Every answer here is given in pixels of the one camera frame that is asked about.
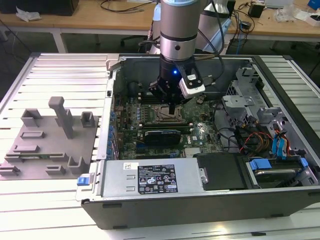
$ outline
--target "sticker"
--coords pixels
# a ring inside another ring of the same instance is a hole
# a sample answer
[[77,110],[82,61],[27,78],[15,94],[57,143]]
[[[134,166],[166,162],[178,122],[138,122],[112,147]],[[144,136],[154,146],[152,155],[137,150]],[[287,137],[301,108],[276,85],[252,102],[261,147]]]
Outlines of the sticker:
[[140,194],[177,193],[175,165],[137,166]]
[[137,170],[139,166],[138,162],[124,162],[123,170]]

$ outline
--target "blue clip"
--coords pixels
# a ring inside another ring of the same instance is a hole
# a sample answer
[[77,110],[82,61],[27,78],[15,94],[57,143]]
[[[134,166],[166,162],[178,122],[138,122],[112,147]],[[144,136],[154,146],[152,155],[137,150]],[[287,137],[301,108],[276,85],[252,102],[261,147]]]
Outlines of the blue clip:
[[308,167],[308,165],[309,165],[307,160],[304,157],[302,157],[300,159],[300,161],[301,161],[301,164],[302,164],[303,168],[306,169]]
[[280,138],[279,147],[278,147],[278,151],[277,151],[277,156],[281,157],[282,159],[286,159],[286,157],[283,154],[284,145],[285,145],[285,140],[283,138]]
[[277,142],[278,142],[278,135],[275,134],[273,137],[273,142],[272,142],[272,153],[276,154],[277,152]]
[[89,186],[90,185],[89,180],[90,180],[89,177],[80,176],[77,179],[76,185],[77,186]]
[[272,169],[272,166],[267,158],[256,158],[249,162],[251,169]]

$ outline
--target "black power adapter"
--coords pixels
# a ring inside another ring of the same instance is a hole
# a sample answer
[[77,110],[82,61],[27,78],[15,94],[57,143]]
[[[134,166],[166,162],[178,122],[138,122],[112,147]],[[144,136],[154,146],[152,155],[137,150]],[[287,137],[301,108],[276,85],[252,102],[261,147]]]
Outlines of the black power adapter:
[[241,21],[239,23],[239,28],[241,30],[249,30],[251,28],[251,23],[248,21]]
[[260,18],[265,7],[265,4],[253,2],[250,5],[248,15],[252,18]]

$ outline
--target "black device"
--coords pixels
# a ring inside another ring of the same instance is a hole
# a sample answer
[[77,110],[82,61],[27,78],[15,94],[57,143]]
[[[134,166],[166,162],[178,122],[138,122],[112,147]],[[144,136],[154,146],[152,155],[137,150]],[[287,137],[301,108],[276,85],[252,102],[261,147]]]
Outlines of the black device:
[[264,4],[259,4],[259,3],[252,3],[250,5],[248,15],[252,18],[260,18],[262,12],[264,11],[266,5]]
[[235,9],[235,5],[236,5],[236,0],[229,0],[226,4],[226,8],[229,11],[229,18],[231,18],[231,16],[232,16],[232,13]]
[[205,172],[207,183],[203,184],[204,190],[254,189],[241,154],[215,152],[199,153],[193,157],[197,158],[199,168]]
[[0,11],[3,14],[14,14],[17,8],[26,12],[72,16],[79,0],[0,0]]
[[251,28],[251,23],[248,21],[241,21],[239,25],[242,30],[249,30]]

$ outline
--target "black plastic cover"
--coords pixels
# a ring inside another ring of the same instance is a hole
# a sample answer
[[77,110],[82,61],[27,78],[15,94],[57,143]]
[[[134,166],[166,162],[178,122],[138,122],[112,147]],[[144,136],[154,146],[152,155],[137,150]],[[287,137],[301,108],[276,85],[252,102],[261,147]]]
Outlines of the black plastic cover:
[[206,172],[206,191],[253,189],[247,167],[238,153],[200,153],[196,155],[199,168]]

